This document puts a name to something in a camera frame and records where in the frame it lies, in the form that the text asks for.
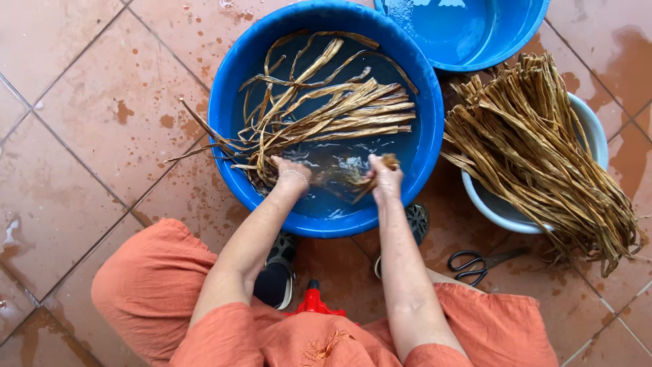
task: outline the hand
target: hand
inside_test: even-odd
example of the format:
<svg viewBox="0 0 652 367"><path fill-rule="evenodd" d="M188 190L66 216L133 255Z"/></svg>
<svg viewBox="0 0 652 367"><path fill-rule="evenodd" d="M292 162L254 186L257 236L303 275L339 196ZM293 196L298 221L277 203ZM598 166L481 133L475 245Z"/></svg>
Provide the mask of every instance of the hand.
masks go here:
<svg viewBox="0 0 652 367"><path fill-rule="evenodd" d="M308 167L294 163L289 159L283 159L276 155L272 156L272 162L274 162L274 165L276 165L276 168L278 169L277 187L279 185L282 187L289 187L292 191L300 193L301 196L308 193L308 185L306 182L310 182L310 177L312 176L312 172ZM305 177L305 180L294 172L287 172L288 170L297 171Z"/></svg>
<svg viewBox="0 0 652 367"><path fill-rule="evenodd" d="M403 171L401 168L391 170L383 164L383 159L376 154L369 155L370 170L367 178L376 179L376 187L372 191L378 206L384 205L387 199L401 199L401 181Z"/></svg>

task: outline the orange clothing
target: orange clothing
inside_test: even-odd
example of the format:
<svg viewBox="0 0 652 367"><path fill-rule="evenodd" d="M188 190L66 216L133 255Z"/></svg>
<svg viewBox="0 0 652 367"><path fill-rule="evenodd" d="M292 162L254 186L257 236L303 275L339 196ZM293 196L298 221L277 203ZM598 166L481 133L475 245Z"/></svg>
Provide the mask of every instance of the orange clothing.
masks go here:
<svg viewBox="0 0 652 367"><path fill-rule="evenodd" d="M93 282L93 302L132 350L152 366L400 366L387 318L359 327L345 317L286 317L255 297L188 324L217 259L181 222L162 219L130 238ZM557 366L539 303L434 285L456 350L424 344L404 366Z"/></svg>

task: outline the bracelet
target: bracelet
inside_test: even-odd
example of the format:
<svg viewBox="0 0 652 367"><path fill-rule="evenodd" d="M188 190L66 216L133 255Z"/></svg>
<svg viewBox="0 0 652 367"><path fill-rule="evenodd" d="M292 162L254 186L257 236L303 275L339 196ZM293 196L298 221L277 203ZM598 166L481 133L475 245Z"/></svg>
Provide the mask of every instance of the bracelet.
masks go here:
<svg viewBox="0 0 652 367"><path fill-rule="evenodd" d="M306 190L310 189L310 184L308 183L308 179L306 178L306 176L303 176L303 173L301 173L301 172L299 172L297 170L285 170L285 171L283 171L283 173L281 173L278 176L281 177L281 176L283 176L284 174L286 174L288 172L298 174L299 177L301 177L303 179L303 182L306 184Z"/></svg>

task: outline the sandal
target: sandal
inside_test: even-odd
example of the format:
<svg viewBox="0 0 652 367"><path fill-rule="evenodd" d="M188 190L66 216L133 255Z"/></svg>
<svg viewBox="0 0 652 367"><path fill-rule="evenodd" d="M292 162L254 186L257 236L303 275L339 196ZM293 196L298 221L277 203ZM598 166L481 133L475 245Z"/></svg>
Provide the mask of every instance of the sandal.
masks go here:
<svg viewBox="0 0 652 367"><path fill-rule="evenodd" d="M265 261L265 268L270 264L281 264L289 274L283 301L274 307L277 310L283 310L288 307L294 297L294 281L297 276L294 273L294 269L292 269L292 261L297 253L296 243L297 239L292 234L283 230L279 231Z"/></svg>
<svg viewBox="0 0 652 367"><path fill-rule="evenodd" d="M412 236L414 241L417 243L417 246L421 246L421 242L430 228L430 213L425 205L415 203L408 205L405 209L407 223L409 224L410 230L412 231ZM381 254L378 253L378 256L374 259L374 273L381 279L381 268L380 268L380 258Z"/></svg>

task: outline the embroidery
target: embroidery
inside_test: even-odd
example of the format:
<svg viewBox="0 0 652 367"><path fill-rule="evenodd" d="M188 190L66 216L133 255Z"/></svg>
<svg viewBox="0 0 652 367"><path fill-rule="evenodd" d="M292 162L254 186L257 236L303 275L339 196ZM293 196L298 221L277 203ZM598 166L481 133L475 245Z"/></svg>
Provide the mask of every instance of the embroidery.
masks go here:
<svg viewBox="0 0 652 367"><path fill-rule="evenodd" d="M346 330L337 331L332 338L326 338L324 340L324 347L322 348L319 344L319 340L314 340L313 342L308 341L308 350L303 351L303 356L307 359L314 362L313 364L304 364L301 367L315 367L319 365L320 367L326 367L328 363L328 357L335 349L335 346L338 345L342 340L355 338Z"/></svg>

